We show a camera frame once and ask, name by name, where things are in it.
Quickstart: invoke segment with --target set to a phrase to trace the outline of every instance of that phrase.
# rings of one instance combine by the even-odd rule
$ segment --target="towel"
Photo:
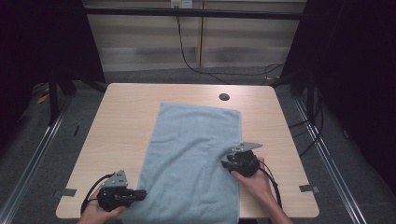
[[[237,223],[238,183],[220,161],[241,138],[236,110],[162,103],[139,176],[148,195],[123,223]]]

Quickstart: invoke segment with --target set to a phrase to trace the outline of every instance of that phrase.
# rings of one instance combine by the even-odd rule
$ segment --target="light blue towel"
[[[148,195],[123,223],[236,224],[238,183],[220,161],[241,142],[238,111],[163,103],[138,184]]]

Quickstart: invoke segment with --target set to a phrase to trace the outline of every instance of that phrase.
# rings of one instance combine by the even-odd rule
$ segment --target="power outlet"
[[[181,0],[171,0],[171,8],[181,8]]]
[[[192,8],[192,0],[181,0],[181,8]]]

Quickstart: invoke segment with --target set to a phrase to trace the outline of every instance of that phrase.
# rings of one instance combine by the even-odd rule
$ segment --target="gray carpet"
[[[271,72],[269,77],[278,76],[280,69],[281,67]],[[262,67],[206,69],[206,71],[208,70],[211,72],[244,74],[264,72]],[[260,85],[264,81],[263,75],[216,76],[227,83],[238,85]],[[189,69],[111,73],[106,74],[106,80],[107,83],[225,84],[212,76],[197,74]],[[264,84],[269,84],[274,80],[267,80]],[[63,123],[52,140],[49,151],[42,161],[12,223],[76,223],[76,220],[59,219],[55,216],[59,199],[52,197],[52,194],[56,189],[65,187],[103,97],[102,93],[92,90],[84,84],[79,82],[76,84],[78,93],[71,99]],[[305,96],[291,96],[287,85],[276,88],[276,94],[288,124],[292,125],[302,121],[295,99],[304,100]],[[7,155],[0,160],[0,183],[2,183],[0,205],[4,204],[8,194],[14,188],[46,131],[50,115],[49,102],[37,105],[35,99],[38,96],[39,94],[34,96],[32,103],[26,110],[19,124],[16,137],[8,146]],[[326,105],[323,106],[323,109],[322,137],[368,223],[396,223],[395,197],[371,166],[362,158],[354,142],[344,137],[342,125],[338,123]],[[312,143],[304,125],[290,128],[290,132],[291,135],[298,135],[294,138],[298,151],[302,152]],[[310,148],[302,156],[302,162],[310,184],[318,186],[320,189],[320,193],[315,195],[320,214],[315,218],[301,218],[293,221],[295,223],[353,223],[315,147]],[[268,220],[260,220],[259,223],[268,223]]]

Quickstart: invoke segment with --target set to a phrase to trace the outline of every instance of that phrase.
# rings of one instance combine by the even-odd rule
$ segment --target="round hole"
[[[219,98],[220,98],[220,100],[222,100],[222,101],[228,101],[228,100],[230,100],[230,95],[227,94],[227,93],[222,93],[222,94],[219,96]]]

